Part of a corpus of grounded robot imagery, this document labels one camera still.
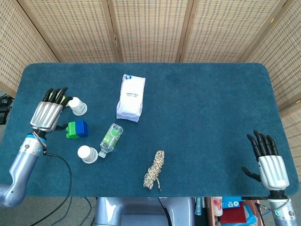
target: white paper bag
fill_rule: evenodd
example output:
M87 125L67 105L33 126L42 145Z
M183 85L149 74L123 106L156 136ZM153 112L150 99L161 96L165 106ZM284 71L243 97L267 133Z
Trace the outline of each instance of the white paper bag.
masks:
M139 121L143 105L144 84L145 78L123 75L116 109L117 119Z

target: red object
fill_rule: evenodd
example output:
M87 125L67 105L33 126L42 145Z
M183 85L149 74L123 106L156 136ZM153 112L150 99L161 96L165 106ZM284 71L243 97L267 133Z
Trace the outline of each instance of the red object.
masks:
M222 209L221 223L246 223L244 203L239 204L237 208Z

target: blue carpet table surface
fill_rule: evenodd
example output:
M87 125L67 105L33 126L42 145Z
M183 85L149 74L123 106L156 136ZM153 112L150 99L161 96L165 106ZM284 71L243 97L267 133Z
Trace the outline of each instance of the blue carpet table surface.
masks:
M117 120L123 74L145 77L143 110L138 123ZM268 191L241 170L259 172L247 134L270 134L283 156L290 186L299 181L278 113L267 69L261 64L32 64L24 70L0 147L0 182L11 183L8 170L27 133L30 120L49 88L68 87L87 112L66 108L59 124L84 120L89 136L67 139L66 131L47 135L48 152L67 160L72 196L262 196ZM78 156L81 145L100 150L112 123L123 127L114 152L93 164ZM165 151L157 182L149 190L143 177L155 153ZM40 156L27 186L29 196L65 196L65 164Z

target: woven panel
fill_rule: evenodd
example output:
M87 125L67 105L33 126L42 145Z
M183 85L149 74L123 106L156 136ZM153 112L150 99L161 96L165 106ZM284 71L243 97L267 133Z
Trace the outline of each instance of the woven panel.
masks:
M113 0L125 62L175 62L187 0Z
M301 0L296 0L248 59L269 70L278 105L301 93Z
M184 62L236 62L278 0L199 1Z
M16 93L24 68L30 63L54 62L46 47L15 5L0 0L0 84Z
M115 62L100 0L22 0L62 62Z
M283 117L282 123L301 181L301 109Z

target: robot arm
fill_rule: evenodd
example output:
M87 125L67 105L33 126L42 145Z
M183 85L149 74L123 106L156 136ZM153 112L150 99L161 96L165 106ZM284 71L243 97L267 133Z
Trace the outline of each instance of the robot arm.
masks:
M253 151L258 162L260 175L251 173L246 167L243 172L269 190L268 201L276 226L297 226L297 220L291 199L284 190L290 185L284 161L279 156L277 146L269 135L254 131L257 141L247 135L251 141Z
M24 199L26 186L40 153L46 148L45 135L54 130L63 130L66 125L57 126L63 108L72 97L62 101L67 88L49 89L39 103L30 122L33 132L28 134L21 145L9 173L11 185L0 184L0 207L18 206Z

